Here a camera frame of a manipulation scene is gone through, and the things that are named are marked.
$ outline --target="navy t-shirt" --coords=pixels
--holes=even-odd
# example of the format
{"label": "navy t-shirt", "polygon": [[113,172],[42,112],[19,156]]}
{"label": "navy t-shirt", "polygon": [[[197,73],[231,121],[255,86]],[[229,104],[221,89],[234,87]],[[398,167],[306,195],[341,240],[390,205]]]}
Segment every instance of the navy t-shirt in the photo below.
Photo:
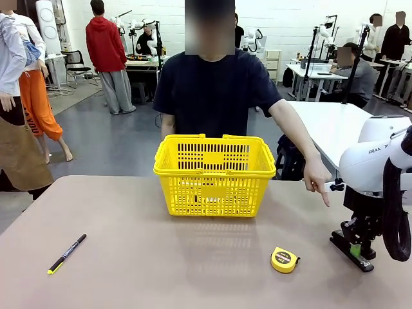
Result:
{"label": "navy t-shirt", "polygon": [[241,50],[220,61],[197,55],[171,57],[160,77],[154,109],[174,115],[176,134],[247,134],[248,109],[269,108],[281,100],[268,71],[255,56]]}

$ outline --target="man in navy t-shirt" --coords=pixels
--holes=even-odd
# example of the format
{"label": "man in navy t-shirt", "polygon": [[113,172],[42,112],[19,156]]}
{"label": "man in navy t-shirt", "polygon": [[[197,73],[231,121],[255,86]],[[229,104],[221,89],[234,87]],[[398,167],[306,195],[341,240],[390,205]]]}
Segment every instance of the man in navy t-shirt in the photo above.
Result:
{"label": "man in navy t-shirt", "polygon": [[280,96],[258,58],[235,50],[230,39],[230,46],[225,43],[233,37],[234,1],[228,3],[191,0],[186,8],[195,20],[198,55],[181,53],[165,63],[154,98],[154,109],[162,114],[162,138],[246,135],[248,109],[260,107],[303,153],[306,188],[321,193],[329,206],[324,184],[332,176],[299,115]]}

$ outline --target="drawer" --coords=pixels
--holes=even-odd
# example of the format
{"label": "drawer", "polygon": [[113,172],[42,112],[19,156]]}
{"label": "drawer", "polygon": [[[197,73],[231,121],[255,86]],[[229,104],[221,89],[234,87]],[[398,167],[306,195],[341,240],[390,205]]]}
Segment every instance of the drawer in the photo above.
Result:
{"label": "drawer", "polygon": [[269,72],[270,79],[277,80],[277,70],[270,70],[268,72]]}
{"label": "drawer", "polygon": [[268,50],[266,51],[266,59],[279,59],[279,51]]}
{"label": "drawer", "polygon": [[266,62],[266,69],[268,70],[277,70],[279,67],[279,62],[277,61],[267,61]]}

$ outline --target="person in red hoodie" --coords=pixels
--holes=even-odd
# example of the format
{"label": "person in red hoodie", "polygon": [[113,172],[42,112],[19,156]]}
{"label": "person in red hoodie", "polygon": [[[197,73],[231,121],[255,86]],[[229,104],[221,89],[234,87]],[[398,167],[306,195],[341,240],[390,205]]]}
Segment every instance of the person in red hoodie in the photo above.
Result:
{"label": "person in red hoodie", "polygon": [[128,114],[136,110],[131,103],[131,87],[126,73],[126,55],[117,26],[104,18],[102,0],[91,0],[95,17],[86,27],[90,60],[100,75],[110,113]]}

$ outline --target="tape measure label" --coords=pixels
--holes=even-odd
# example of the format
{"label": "tape measure label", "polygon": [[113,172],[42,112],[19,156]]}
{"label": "tape measure label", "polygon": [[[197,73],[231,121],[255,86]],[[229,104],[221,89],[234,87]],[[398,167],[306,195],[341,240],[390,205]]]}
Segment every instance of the tape measure label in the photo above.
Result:
{"label": "tape measure label", "polygon": [[288,264],[291,261],[291,257],[286,252],[280,251],[275,255],[276,261],[281,264]]}

